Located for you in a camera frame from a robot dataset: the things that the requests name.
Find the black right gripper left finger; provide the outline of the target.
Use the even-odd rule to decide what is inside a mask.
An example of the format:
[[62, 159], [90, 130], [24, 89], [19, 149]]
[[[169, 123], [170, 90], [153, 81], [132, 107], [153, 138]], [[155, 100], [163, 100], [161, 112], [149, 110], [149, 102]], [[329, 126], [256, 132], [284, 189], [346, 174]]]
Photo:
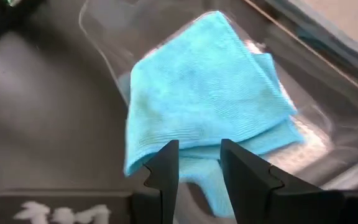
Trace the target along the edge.
[[147, 178], [112, 190], [15, 189], [0, 192], [0, 223], [172, 223], [178, 188], [178, 141], [143, 163]]

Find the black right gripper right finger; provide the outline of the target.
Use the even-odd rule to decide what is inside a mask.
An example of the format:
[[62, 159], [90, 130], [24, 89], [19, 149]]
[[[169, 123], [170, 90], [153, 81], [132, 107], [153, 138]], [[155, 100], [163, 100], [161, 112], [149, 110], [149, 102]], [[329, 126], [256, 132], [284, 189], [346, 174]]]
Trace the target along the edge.
[[221, 165], [238, 223], [358, 224], [358, 190], [322, 190], [230, 139], [221, 141]]

